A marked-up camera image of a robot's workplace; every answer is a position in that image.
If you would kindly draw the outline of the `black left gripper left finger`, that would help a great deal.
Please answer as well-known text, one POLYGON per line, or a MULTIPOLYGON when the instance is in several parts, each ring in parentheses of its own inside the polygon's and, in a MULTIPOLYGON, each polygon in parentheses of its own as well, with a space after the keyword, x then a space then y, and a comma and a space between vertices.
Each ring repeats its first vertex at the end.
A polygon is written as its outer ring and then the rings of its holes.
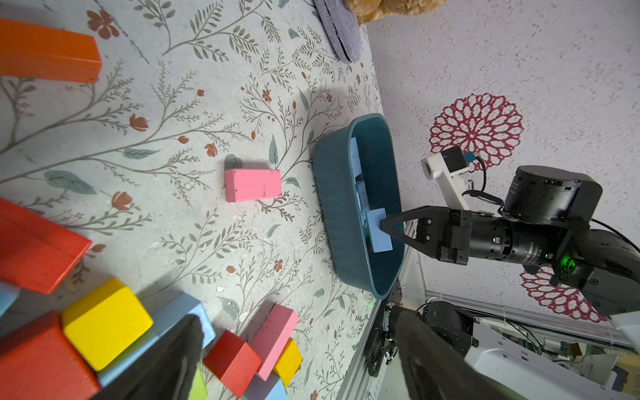
POLYGON ((200 319, 183 317, 95 399, 187 399, 202 357, 200 319))

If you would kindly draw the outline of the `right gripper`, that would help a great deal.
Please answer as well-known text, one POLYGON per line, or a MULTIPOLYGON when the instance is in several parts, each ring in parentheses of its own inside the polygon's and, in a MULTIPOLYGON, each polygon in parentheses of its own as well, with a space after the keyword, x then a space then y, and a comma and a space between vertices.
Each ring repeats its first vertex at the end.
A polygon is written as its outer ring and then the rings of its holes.
POLYGON ((545 265, 558 252, 563 230, 512 222, 466 210, 423 206, 385 218, 380 228, 393 240, 444 263, 470 258, 545 265))

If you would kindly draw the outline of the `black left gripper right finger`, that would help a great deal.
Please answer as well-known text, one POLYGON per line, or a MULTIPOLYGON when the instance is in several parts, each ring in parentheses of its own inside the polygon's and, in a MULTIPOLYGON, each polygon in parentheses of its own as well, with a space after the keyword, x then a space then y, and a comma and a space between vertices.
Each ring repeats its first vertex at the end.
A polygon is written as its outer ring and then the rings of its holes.
POLYGON ((413 311, 400 313, 394 341, 411 399, 504 399, 413 311))

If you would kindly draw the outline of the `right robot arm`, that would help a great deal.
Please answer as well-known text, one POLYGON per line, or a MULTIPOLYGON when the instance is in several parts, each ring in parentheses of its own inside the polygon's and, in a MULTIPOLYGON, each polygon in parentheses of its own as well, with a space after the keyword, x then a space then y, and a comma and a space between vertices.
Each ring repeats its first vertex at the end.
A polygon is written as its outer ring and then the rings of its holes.
POLYGON ((443 263, 472 258, 553 270, 551 284, 574 288, 630 343, 639 346, 639 249, 609 226, 590 226, 602 196, 590 176, 559 168, 517 169, 505 199, 468 189, 464 197, 498 215, 461 206, 423 206, 385 218, 383 232, 443 263))

